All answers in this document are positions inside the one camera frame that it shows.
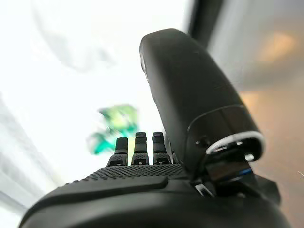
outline blurry green object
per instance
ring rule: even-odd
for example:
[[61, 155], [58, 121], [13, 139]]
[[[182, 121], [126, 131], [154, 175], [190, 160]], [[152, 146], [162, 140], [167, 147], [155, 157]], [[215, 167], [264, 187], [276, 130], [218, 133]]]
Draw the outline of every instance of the blurry green object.
[[93, 133], [88, 144], [93, 154], [115, 150], [116, 139], [133, 137], [137, 131], [137, 111], [130, 105], [119, 105], [99, 110], [106, 130]]

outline black plastic casing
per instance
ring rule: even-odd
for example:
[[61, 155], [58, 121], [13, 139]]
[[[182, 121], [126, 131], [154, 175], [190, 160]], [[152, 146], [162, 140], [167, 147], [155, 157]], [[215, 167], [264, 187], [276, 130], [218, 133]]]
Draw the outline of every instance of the black plastic casing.
[[165, 131], [188, 172], [195, 174], [206, 155], [238, 141], [250, 144], [251, 161], [261, 157], [262, 134], [195, 40], [175, 29], [154, 32], [142, 39], [140, 55]]

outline green object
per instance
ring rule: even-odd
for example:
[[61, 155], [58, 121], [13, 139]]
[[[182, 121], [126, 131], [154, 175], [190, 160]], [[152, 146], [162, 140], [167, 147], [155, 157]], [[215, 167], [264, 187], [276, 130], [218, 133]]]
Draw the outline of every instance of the green object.
[[119, 105], [104, 108], [99, 111], [104, 117], [106, 131], [95, 132], [88, 144], [93, 154], [104, 151], [114, 151], [116, 139], [119, 137], [133, 137], [137, 132], [137, 111], [130, 105]]

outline robotic hand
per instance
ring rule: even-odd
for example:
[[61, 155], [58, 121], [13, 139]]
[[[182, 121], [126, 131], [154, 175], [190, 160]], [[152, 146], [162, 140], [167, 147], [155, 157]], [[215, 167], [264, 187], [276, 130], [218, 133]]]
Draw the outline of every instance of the robotic hand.
[[274, 182], [257, 176], [264, 138], [208, 53], [175, 29], [145, 36], [143, 71], [169, 138], [118, 138], [107, 167], [60, 187], [19, 228], [288, 228]]

